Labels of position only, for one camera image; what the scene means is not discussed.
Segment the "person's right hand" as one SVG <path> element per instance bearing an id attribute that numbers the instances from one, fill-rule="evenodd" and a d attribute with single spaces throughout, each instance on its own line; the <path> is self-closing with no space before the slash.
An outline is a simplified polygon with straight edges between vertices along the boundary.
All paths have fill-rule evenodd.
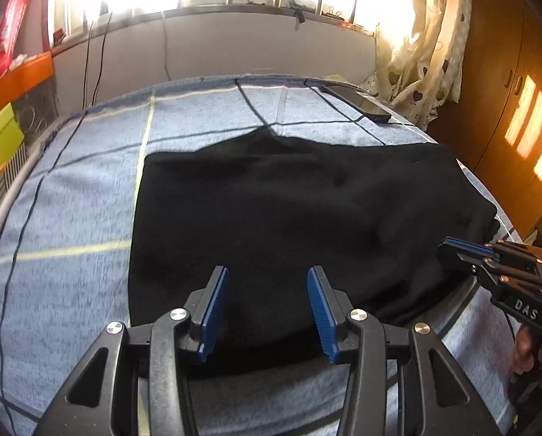
<path id="1" fill-rule="evenodd" d="M 522 375 L 530 372 L 537 361 L 542 364 L 542 343 L 538 344 L 527 326 L 521 326 L 515 338 L 512 370 Z"/>

